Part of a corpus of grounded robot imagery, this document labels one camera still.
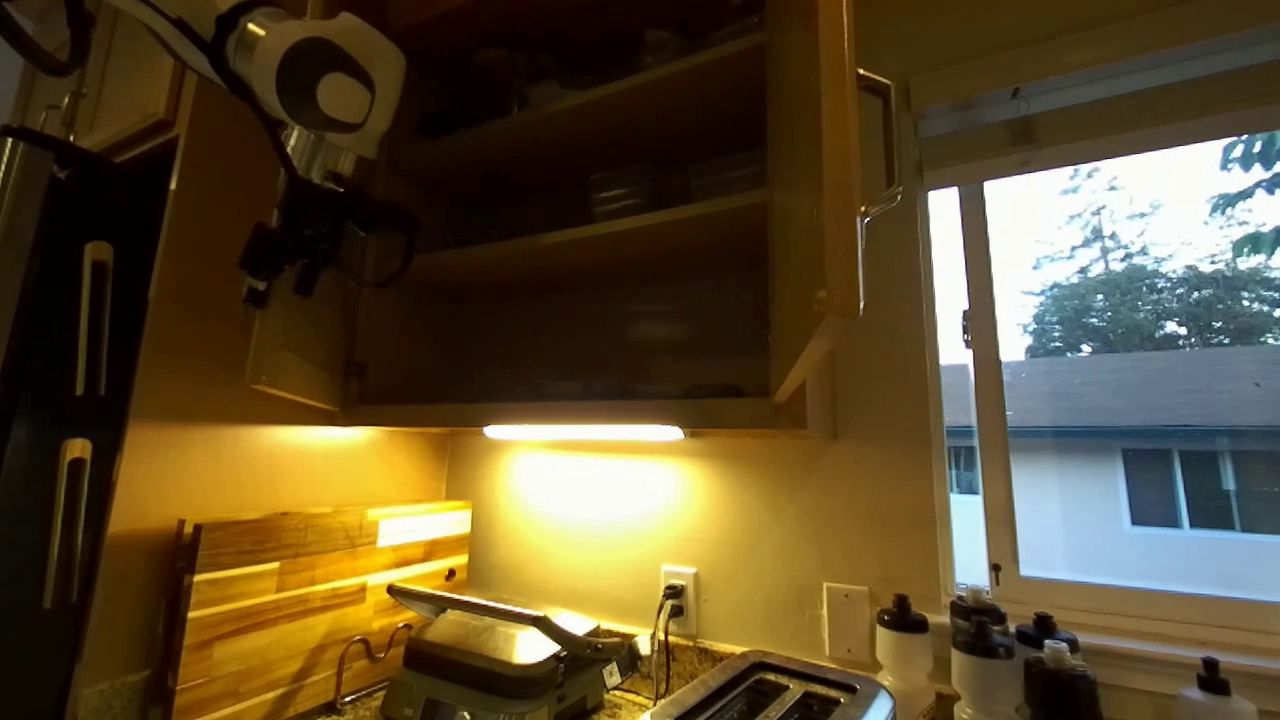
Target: under-cabinet light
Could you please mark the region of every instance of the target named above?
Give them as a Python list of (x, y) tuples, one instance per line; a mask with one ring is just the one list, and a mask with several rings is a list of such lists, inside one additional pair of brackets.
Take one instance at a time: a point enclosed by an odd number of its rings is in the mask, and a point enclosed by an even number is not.
[(621, 444), (674, 444), (679, 424), (483, 424), (486, 440), (621, 440)]

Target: open cabinet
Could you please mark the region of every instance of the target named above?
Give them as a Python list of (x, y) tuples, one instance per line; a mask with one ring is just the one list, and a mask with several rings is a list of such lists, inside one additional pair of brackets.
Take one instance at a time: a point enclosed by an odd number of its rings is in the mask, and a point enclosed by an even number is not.
[(305, 321), (317, 304), (263, 321), (254, 381), (324, 386), (355, 424), (805, 424), (799, 386), (857, 312), (846, 0), (383, 14), (410, 81), (379, 177), (420, 252), (345, 327)]

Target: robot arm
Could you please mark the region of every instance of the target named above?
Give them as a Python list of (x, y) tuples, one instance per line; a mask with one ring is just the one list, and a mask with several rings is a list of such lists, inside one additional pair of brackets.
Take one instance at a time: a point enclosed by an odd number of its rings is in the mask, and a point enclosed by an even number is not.
[[(64, 12), (66, 61), (28, 50), (31, 37), (2, 30), (36, 66), (66, 72), (85, 61), (85, 0), (0, 0), (24, 14)], [(355, 159), (372, 159), (397, 119), (402, 50), (361, 14), (296, 18), (272, 0), (107, 0), (141, 18), (178, 64), (238, 96), (272, 133), (285, 193), (238, 256), (249, 304), (263, 304), (285, 267), (296, 292), (335, 262), (346, 222), (375, 235), (397, 229), (406, 258), (406, 214), (346, 188)]]

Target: cutting board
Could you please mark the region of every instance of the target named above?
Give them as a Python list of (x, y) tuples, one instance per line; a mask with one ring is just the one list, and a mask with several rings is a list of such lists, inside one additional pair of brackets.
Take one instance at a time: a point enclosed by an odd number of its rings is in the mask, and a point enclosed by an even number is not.
[(185, 522), (167, 710), (285, 720), (379, 682), (420, 623), (389, 583), (464, 587), (469, 541), (459, 498)]

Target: refrigerator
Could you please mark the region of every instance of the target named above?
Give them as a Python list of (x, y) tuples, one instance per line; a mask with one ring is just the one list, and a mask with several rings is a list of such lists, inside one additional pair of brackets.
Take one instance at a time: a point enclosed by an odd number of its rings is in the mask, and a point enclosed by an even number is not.
[(73, 714), (167, 177), (0, 129), (0, 714)]

